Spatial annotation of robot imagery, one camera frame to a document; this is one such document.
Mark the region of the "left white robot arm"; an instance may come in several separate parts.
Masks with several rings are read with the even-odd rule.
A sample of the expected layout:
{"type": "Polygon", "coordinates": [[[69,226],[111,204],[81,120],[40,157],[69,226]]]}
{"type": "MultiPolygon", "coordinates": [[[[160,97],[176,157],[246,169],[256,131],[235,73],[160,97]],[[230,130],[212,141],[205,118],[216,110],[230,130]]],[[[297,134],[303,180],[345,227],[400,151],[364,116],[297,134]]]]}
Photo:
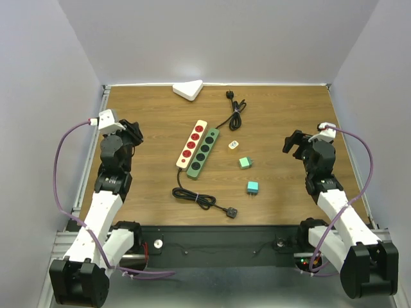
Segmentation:
{"type": "Polygon", "coordinates": [[[66,214],[81,228],[65,255],[49,267],[60,305],[101,307],[123,255],[138,252],[143,245],[139,223],[112,221],[129,192],[132,157],[144,137],[139,124],[126,119],[115,120],[109,130],[100,144],[101,164],[88,214],[84,220],[66,214]]]}

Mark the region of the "green charger plug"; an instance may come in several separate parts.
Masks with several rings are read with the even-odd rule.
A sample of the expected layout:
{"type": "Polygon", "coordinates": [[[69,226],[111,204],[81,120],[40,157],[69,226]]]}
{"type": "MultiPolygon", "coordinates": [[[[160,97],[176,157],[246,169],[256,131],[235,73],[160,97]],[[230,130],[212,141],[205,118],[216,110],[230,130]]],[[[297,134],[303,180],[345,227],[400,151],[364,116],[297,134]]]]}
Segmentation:
{"type": "Polygon", "coordinates": [[[241,169],[248,169],[252,167],[253,160],[250,157],[242,157],[239,159],[239,165],[241,169]]]}

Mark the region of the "green black power strip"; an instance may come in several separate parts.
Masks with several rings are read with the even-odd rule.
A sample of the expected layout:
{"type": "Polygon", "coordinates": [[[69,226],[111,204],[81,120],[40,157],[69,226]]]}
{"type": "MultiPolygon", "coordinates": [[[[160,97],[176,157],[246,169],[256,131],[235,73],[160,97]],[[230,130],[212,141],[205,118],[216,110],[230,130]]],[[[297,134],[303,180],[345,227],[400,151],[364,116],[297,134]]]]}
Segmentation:
{"type": "Polygon", "coordinates": [[[192,180],[197,180],[203,167],[205,166],[206,160],[216,143],[216,140],[220,134],[219,129],[211,128],[207,135],[204,137],[195,157],[188,167],[186,174],[187,177],[192,180]]]}

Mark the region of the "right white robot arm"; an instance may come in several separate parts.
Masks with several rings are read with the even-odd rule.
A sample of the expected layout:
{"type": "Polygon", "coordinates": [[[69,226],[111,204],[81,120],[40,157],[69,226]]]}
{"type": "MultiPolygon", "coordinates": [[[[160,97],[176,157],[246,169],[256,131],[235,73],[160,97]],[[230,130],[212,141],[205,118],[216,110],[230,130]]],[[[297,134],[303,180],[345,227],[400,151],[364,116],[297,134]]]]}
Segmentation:
{"type": "Polygon", "coordinates": [[[393,243],[382,241],[362,221],[352,206],[362,195],[348,200],[333,174],[336,160],[333,141],[339,128],[320,123],[317,130],[315,135],[296,130],[285,138],[283,146],[285,153],[297,146],[293,157],[304,165],[307,193],[331,220],[325,225],[317,219],[306,219],[295,235],[300,249],[314,248],[308,274],[320,275],[321,266],[314,262],[317,257],[325,256],[337,270],[349,298],[392,296],[398,291],[398,249],[393,243]]]}

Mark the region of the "yellow charger plug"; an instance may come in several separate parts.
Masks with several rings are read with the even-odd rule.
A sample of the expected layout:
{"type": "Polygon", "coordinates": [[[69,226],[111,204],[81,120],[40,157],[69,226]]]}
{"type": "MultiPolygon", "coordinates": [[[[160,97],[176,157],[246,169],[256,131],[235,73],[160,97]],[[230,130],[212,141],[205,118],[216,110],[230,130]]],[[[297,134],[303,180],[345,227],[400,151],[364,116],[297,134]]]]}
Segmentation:
{"type": "Polygon", "coordinates": [[[232,141],[228,144],[229,153],[236,153],[240,148],[238,141],[232,141]]]}

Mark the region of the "teal charger plug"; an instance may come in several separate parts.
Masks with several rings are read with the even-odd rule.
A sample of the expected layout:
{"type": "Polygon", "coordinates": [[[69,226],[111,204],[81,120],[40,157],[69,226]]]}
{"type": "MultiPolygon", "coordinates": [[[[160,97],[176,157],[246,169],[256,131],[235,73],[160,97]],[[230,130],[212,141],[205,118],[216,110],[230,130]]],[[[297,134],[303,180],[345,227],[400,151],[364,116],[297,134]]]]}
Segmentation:
{"type": "Polygon", "coordinates": [[[247,182],[247,194],[257,195],[259,192],[259,183],[254,181],[247,182]]]}

